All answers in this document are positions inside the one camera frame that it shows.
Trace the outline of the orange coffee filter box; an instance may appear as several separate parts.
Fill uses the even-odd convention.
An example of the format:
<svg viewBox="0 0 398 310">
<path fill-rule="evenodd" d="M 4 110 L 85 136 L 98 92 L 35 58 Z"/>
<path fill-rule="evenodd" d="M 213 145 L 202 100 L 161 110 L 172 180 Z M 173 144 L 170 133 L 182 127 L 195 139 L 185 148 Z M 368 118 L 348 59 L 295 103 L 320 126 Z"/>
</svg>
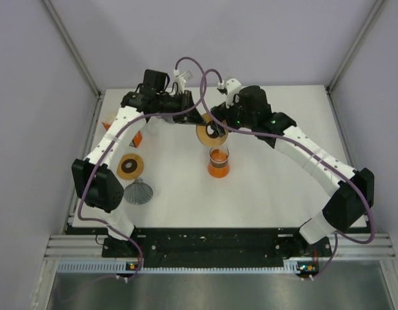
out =
<svg viewBox="0 0 398 310">
<path fill-rule="evenodd" d="M 110 114 L 107 115 L 107 117 L 105 117 L 102 120 L 101 123 L 102 123 L 105 131 L 109 130 L 109 128 L 111 127 L 111 125 L 114 122 L 115 118 L 116 118 L 116 114 L 110 113 Z M 130 146 L 134 147 L 134 148 L 138 148 L 138 146 L 140 146 L 142 140 L 143 140 L 143 136 L 141 134 L 141 131 L 139 130 L 137 132 L 137 134 L 133 137 L 133 139 L 132 139 L 132 141 L 130 143 Z"/>
</svg>

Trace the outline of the orange glass carafe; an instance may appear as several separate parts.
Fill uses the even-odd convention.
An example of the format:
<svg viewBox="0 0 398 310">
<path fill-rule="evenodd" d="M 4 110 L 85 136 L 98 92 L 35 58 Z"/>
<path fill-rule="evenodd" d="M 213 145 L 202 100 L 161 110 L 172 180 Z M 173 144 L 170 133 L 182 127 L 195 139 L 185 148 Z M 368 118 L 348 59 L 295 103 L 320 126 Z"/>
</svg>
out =
<svg viewBox="0 0 398 310">
<path fill-rule="evenodd" d="M 226 145 L 212 147 L 209 151 L 208 173 L 214 178 L 224 178 L 230 172 L 229 149 Z"/>
</svg>

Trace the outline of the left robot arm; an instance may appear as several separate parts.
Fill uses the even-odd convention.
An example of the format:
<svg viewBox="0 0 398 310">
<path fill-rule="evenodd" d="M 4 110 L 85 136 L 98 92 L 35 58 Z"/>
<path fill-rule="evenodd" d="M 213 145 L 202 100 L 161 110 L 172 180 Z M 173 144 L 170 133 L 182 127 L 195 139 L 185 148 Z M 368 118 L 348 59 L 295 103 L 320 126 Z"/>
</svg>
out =
<svg viewBox="0 0 398 310">
<path fill-rule="evenodd" d="M 125 150 L 152 117 L 171 119 L 178 124 L 206 123 L 191 91 L 184 87 L 191 73 L 174 70 L 174 77 L 168 92 L 170 77 L 167 73 L 145 70 L 143 82 L 135 91 L 123 96 L 117 115 L 101 141 L 85 159 L 76 159 L 72 164 L 79 207 L 88 206 L 95 211 L 96 215 L 90 220 L 108 229 L 108 235 L 117 239 L 117 250 L 125 256 L 135 254 L 139 246 L 137 238 L 131 236 L 135 226 L 119 206 L 124 188 L 117 179 L 116 170 Z"/>
</svg>

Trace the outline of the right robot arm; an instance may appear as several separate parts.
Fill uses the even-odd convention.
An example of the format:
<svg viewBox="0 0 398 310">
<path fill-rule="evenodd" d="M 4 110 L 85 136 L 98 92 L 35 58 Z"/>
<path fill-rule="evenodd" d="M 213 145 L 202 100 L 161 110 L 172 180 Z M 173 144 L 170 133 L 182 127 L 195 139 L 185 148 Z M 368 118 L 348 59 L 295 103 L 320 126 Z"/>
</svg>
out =
<svg viewBox="0 0 398 310">
<path fill-rule="evenodd" d="M 224 103 L 210 111 L 218 135 L 255 136 L 294 161 L 330 197 L 321 211 L 298 228 L 293 240 L 298 254 L 309 255 L 320 239 L 346 232 L 363 215 L 373 221 L 375 177 L 369 169 L 357 170 L 314 143 L 291 117 L 272 111 L 261 87 L 243 87 L 230 79 L 220 82 L 217 89 L 226 96 Z"/>
</svg>

